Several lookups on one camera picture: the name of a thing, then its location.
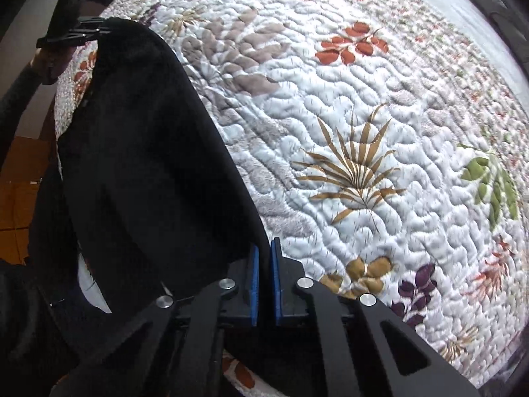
floral quilt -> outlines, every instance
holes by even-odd
[[[115,0],[174,49],[272,237],[345,297],[370,292],[475,386],[527,302],[527,116],[421,0]],[[68,127],[96,62],[59,81]],[[245,395],[282,395],[225,354]]]

sleeve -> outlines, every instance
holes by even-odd
[[[15,136],[20,117],[40,83],[40,77],[27,65],[0,99],[0,168]]]

gray fabric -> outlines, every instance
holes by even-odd
[[[515,0],[473,0],[496,27],[529,77],[529,18]]]

white wall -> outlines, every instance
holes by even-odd
[[[36,40],[46,35],[57,0],[27,0],[0,42],[0,96],[16,79],[35,53]],[[37,139],[55,86],[41,86],[31,100],[17,135]]]

triangular cutout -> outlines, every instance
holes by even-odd
[[[401,375],[411,375],[428,367],[428,358],[391,322],[383,321],[380,326]]]

